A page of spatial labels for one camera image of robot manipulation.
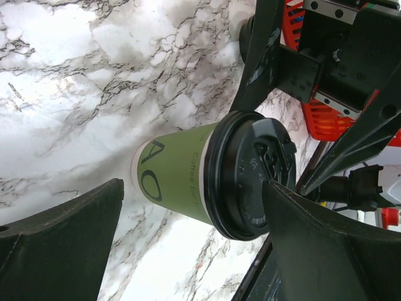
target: screw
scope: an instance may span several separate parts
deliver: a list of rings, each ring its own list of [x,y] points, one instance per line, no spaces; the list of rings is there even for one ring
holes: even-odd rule
[[[341,64],[340,66],[338,66],[338,69],[341,71],[341,72],[346,72],[346,66],[344,65],[344,64]]]
[[[337,9],[335,14],[338,19],[344,16],[344,12],[341,9]]]
[[[360,72],[357,74],[357,79],[359,80],[366,80],[366,74]]]

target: white object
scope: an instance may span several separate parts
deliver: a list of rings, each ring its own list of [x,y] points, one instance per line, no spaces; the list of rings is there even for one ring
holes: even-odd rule
[[[401,204],[401,165],[386,165],[378,174],[378,185],[383,187],[380,194],[393,204]]]

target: red plastic crate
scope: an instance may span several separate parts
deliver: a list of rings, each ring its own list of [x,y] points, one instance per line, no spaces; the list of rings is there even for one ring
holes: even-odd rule
[[[296,0],[286,0],[284,7],[283,36],[287,46],[294,50],[299,44],[305,15],[302,5],[302,1],[296,3]],[[316,99],[306,105],[302,104],[302,109],[308,132],[316,140],[336,141],[355,123],[351,118],[342,117],[339,112]],[[401,130],[389,145],[401,147]]]

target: disposable coffee cup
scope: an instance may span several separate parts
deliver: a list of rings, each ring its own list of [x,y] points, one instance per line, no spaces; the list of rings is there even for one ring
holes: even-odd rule
[[[269,231],[262,182],[294,189],[295,145],[276,119],[231,112],[222,121],[157,137],[132,161],[132,181],[149,201],[211,224],[227,238]]]

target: red basket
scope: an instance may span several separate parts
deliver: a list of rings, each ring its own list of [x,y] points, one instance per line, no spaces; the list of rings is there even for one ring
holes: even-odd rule
[[[288,47],[296,50],[301,37],[301,28],[305,12],[303,2],[286,0],[283,17],[283,36]],[[331,107],[313,99],[308,104],[302,104],[308,132],[316,140],[336,141],[342,133],[351,127],[355,121],[342,117]],[[401,147],[401,130],[389,143]]]

